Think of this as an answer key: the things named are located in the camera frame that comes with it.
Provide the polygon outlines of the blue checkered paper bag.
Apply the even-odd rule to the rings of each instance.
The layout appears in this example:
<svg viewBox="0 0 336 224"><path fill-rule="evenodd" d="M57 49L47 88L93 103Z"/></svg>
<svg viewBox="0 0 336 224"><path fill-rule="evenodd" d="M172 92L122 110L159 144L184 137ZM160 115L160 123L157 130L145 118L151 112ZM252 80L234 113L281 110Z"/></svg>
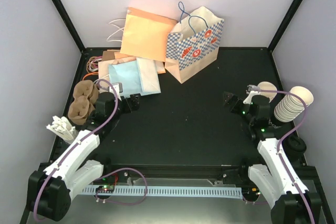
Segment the blue checkered paper bag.
<svg viewBox="0 0 336 224"><path fill-rule="evenodd" d="M167 36L165 69L184 83L217 59L224 19L201 6L191 13L178 3L180 20Z"/></svg>

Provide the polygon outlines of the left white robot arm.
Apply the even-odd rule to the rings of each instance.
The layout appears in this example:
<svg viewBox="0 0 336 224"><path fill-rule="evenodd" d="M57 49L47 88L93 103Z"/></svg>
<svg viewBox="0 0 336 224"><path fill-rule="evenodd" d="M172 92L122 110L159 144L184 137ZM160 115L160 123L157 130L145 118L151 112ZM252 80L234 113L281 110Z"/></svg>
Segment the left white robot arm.
<svg viewBox="0 0 336 224"><path fill-rule="evenodd" d="M95 160L91 153L115 129L122 114L138 110L140 94L124 95L119 82L108 85L68 148L52 164L30 175L26 207L36 221L61 220L89 184L117 177L108 158Z"/></svg>

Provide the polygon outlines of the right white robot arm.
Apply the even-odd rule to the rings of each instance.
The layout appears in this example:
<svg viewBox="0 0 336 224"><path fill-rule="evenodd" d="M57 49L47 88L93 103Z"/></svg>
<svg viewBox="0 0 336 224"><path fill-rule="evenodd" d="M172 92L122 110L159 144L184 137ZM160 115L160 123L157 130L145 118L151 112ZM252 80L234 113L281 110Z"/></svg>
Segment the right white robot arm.
<svg viewBox="0 0 336 224"><path fill-rule="evenodd" d="M246 122L248 135L264 160L261 164L246 163L238 176L245 184L253 182L263 194L271 208L272 222L318 223L321 198L309 191L290 162L303 152L283 146L294 130L281 138L275 134L275 128L281 127L287 119L271 112L270 99L262 95L262 89L257 86L249 85L244 99L224 93L224 103Z"/></svg>

